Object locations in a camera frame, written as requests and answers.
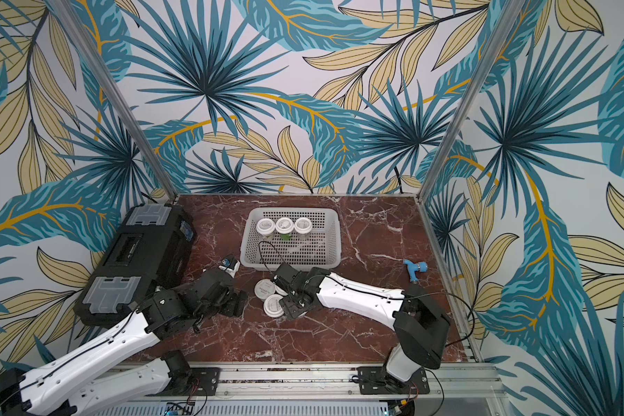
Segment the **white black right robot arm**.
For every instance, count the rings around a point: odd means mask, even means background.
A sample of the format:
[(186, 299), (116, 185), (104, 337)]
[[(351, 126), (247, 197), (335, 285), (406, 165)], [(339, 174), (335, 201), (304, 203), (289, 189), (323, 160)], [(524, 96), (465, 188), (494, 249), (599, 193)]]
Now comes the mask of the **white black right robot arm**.
[(452, 322), (447, 312), (421, 287), (384, 289), (341, 277), (331, 270), (299, 271), (283, 263), (272, 282), (286, 292), (279, 301), (295, 320), (320, 308), (344, 310), (379, 322), (397, 338), (382, 367), (383, 380), (411, 381), (420, 369), (439, 369)]

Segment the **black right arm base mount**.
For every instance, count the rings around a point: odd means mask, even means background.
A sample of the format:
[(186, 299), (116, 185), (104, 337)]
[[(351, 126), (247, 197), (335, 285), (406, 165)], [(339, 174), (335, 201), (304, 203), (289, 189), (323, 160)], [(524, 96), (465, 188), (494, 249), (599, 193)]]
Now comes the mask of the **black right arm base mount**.
[(430, 393), (425, 369), (418, 369), (408, 381), (399, 381), (384, 367), (362, 366), (350, 381), (359, 386), (362, 395), (427, 395)]

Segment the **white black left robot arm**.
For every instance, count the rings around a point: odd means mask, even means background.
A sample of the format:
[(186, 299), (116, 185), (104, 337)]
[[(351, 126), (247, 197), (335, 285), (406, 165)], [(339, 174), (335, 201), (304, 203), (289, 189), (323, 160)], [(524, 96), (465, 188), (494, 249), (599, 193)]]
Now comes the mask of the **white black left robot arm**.
[(234, 285), (237, 267), (205, 270), (196, 280), (148, 296), (127, 317), (72, 352), (27, 372), (0, 374), (2, 415), (92, 415), (166, 390), (195, 388), (180, 351), (107, 375), (115, 365), (168, 338), (198, 330), (215, 315), (239, 317), (247, 295)]

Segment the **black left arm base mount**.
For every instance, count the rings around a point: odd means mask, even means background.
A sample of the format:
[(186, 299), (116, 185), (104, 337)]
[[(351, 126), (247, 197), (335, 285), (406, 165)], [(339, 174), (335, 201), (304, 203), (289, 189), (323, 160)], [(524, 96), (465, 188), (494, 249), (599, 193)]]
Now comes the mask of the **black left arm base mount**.
[(184, 375), (170, 382), (164, 391), (149, 397), (189, 396), (192, 391), (196, 395), (213, 397), (218, 388), (220, 367), (192, 367)]

